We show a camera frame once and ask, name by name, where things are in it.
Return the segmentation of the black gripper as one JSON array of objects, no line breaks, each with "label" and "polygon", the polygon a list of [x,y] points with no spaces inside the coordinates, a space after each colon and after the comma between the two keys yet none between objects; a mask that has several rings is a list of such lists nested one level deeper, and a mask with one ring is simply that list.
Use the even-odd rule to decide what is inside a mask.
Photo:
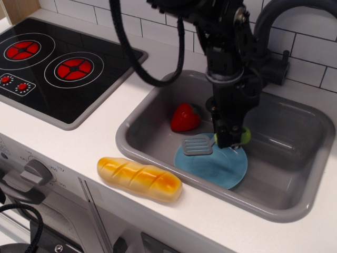
[{"label": "black gripper", "polygon": [[212,115],[217,145],[221,149],[238,149],[243,144],[243,120],[259,104],[263,79],[260,75],[207,75],[206,78],[212,84],[213,96],[206,101],[206,108]]}]

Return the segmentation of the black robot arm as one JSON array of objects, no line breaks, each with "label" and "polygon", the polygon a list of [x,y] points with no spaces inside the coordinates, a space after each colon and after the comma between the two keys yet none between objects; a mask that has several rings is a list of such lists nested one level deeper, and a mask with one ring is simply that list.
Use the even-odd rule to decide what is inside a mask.
[{"label": "black robot arm", "polygon": [[258,106],[263,78],[252,63],[257,39],[243,1],[149,1],[152,8],[196,27],[206,55],[206,78],[213,96],[206,102],[217,144],[236,149],[243,144],[243,121]]}]

